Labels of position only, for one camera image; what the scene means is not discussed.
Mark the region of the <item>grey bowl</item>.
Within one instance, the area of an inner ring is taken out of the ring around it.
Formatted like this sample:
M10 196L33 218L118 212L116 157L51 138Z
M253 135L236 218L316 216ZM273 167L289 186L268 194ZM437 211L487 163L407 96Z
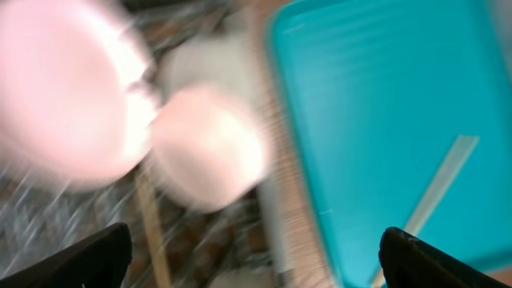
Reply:
M258 75L248 36L197 37L162 56L156 83L165 96L199 82L213 83L245 102L255 103Z

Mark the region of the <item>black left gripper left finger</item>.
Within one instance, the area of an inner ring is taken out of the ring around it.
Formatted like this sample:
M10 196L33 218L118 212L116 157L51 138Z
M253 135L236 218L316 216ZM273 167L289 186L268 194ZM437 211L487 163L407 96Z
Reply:
M107 228L1 280L1 288L119 288L132 261L130 229Z

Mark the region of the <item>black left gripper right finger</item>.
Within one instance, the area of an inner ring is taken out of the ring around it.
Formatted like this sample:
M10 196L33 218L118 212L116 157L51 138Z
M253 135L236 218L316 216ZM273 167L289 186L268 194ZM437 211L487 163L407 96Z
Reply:
M393 226L381 237L378 258L388 288L509 288Z

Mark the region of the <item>white pink round plate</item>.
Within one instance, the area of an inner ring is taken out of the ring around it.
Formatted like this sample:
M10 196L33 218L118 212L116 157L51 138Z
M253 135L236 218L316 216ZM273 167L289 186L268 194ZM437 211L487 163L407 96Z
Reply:
M123 177L150 148L152 65L117 1L2 2L2 168L75 189Z

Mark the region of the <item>pink white bowl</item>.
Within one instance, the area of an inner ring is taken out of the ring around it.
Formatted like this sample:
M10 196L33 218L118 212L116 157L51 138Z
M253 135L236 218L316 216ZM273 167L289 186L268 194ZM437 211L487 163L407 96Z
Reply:
M212 212L238 200L270 169L270 141L255 112L217 86L171 95L151 126L146 167L179 205Z

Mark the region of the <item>wooden chopstick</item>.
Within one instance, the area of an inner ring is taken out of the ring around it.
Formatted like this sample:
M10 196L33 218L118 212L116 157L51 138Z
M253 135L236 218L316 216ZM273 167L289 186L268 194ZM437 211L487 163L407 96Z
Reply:
M459 135L436 170L430 184L407 220L404 231L417 236L479 143L479 136Z
M148 173L142 168L138 168L135 171L134 182L156 285L158 288L171 288L170 270L166 258L166 248L162 238L154 185Z

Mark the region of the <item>white paper cup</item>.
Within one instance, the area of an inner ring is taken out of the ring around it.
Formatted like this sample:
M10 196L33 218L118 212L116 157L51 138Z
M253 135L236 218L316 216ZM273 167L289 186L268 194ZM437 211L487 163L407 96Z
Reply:
M240 268L220 273L208 288L274 288L273 275L269 270Z

